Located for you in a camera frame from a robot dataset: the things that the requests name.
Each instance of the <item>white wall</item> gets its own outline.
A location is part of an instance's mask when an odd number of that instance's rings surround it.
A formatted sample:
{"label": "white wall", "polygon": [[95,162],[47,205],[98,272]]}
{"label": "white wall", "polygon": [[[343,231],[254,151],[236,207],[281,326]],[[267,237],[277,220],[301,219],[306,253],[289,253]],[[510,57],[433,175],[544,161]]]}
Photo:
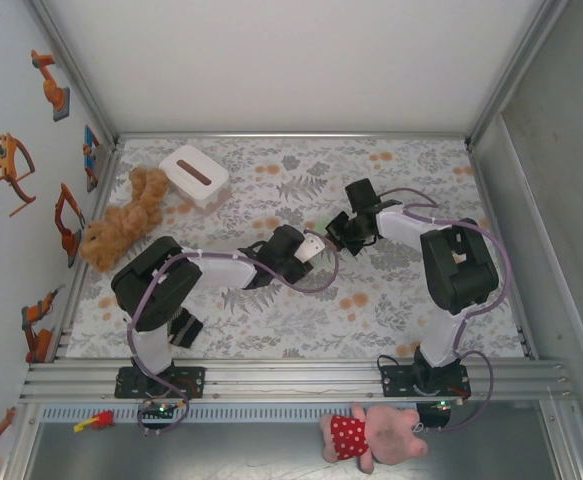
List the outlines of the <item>white wall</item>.
{"label": "white wall", "polygon": [[[6,182],[0,182],[0,420],[17,400],[27,370],[21,308],[34,305],[60,283],[70,285],[72,270],[54,224],[60,182],[71,189],[87,219],[97,192],[87,194],[85,186],[82,142],[84,125],[90,123],[87,114],[72,91],[70,116],[53,122],[42,75],[31,64],[32,49],[49,53],[24,3],[0,0],[0,134],[10,132],[31,154],[36,172],[21,186],[37,197],[9,218],[21,202]],[[58,68],[49,69],[61,86],[67,85]],[[23,160],[18,158],[21,173]],[[63,218],[71,229],[78,227],[69,208]],[[55,314],[62,313],[67,293],[68,288],[57,297]]]}
{"label": "white wall", "polygon": [[115,128],[468,133],[541,0],[47,0]]}

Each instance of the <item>table surface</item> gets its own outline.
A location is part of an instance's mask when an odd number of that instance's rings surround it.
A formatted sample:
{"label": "table surface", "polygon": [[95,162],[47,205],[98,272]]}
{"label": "table surface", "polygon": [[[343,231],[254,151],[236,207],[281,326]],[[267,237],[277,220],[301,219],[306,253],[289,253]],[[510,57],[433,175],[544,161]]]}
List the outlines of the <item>table surface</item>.
{"label": "table surface", "polygon": [[[131,169],[157,166],[187,143],[229,171],[231,198],[216,212],[203,215],[170,189],[160,226],[136,242],[113,271],[99,274],[89,268],[68,357],[129,356],[125,315],[115,303],[110,282],[118,270],[163,235],[191,248],[233,251],[268,239],[280,224],[320,228],[340,211],[350,212],[344,187],[365,177],[377,192],[396,186],[424,190],[440,203],[435,212],[438,218],[470,217],[488,226],[459,139],[132,139],[121,147],[109,203],[123,205],[130,200]],[[396,198],[415,200],[410,194]],[[313,260],[315,269],[301,285],[324,283],[331,274],[332,260],[331,254]],[[204,328],[192,348],[174,347],[174,356],[411,356],[424,338],[435,308],[420,253],[380,240],[355,258],[343,253],[341,260],[336,282],[315,295],[301,295],[275,281],[250,291],[194,290],[185,306]],[[461,345],[461,349],[468,348],[490,356],[523,355],[509,302],[472,321]]]}

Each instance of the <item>pink pig plush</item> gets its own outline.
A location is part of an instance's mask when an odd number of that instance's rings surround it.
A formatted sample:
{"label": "pink pig plush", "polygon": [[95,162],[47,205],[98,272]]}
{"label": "pink pig plush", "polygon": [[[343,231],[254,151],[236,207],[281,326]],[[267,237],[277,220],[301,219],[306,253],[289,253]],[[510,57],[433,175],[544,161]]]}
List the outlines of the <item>pink pig plush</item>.
{"label": "pink pig plush", "polygon": [[428,447],[413,435],[420,422],[415,410],[398,410],[374,405],[366,415],[359,403],[351,406],[353,417],[325,414],[320,418],[324,435],[322,455],[329,463],[360,457],[364,473],[373,473],[373,458],[386,465],[397,465],[413,457],[424,457]]}

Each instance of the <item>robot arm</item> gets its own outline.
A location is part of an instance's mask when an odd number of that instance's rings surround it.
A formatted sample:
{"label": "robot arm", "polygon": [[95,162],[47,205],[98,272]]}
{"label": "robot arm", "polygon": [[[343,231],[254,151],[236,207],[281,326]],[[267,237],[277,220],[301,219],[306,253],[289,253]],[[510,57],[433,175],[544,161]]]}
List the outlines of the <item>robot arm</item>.
{"label": "robot arm", "polygon": [[[318,237],[306,236],[289,225],[275,229],[268,241],[238,249],[231,254],[205,254],[183,248],[171,237],[162,237],[124,267],[111,282],[120,307],[131,316],[154,278],[156,271],[180,253],[192,254],[173,264],[158,282],[136,323],[133,344],[136,355],[148,372],[158,375],[172,362],[171,343],[190,346],[202,329],[200,323],[182,304],[191,290],[200,287],[253,289],[267,286],[273,275],[260,265],[295,284],[309,273],[309,262],[324,250]],[[171,328],[178,325],[177,332]]]}
{"label": "robot arm", "polygon": [[[341,212],[327,226],[327,238],[354,256],[372,239],[386,238],[422,252],[427,287],[438,307],[430,329],[416,353],[426,370],[456,361],[456,338],[466,315],[486,302],[498,287],[498,274],[482,236],[460,226],[438,226],[407,216],[404,205],[382,202],[368,179],[346,187],[356,217]],[[463,219],[464,223],[475,222]]]}

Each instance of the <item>small red object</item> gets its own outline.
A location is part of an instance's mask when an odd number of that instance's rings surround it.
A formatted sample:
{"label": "small red object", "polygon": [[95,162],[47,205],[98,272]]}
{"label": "small red object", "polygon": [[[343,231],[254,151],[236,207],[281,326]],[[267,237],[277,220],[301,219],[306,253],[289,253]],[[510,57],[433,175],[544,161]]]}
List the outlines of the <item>small red object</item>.
{"label": "small red object", "polygon": [[104,412],[94,415],[92,418],[95,418],[95,422],[91,424],[91,428],[93,429],[112,427],[114,425],[113,410],[105,410]]}

